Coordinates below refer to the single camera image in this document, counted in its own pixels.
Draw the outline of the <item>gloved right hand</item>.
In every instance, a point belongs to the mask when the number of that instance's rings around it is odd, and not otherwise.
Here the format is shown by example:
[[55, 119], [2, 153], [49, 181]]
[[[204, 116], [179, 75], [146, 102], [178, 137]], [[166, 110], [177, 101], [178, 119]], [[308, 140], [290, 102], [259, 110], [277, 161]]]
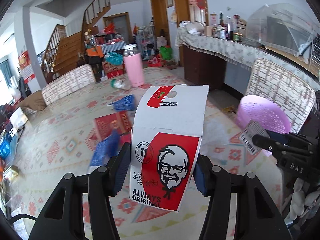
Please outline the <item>gloved right hand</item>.
[[306, 194], [303, 186], [307, 182], [297, 178], [293, 186], [293, 195], [290, 204], [289, 217], [292, 221], [302, 218], [303, 221], [312, 219], [319, 210], [319, 187], [315, 191]]

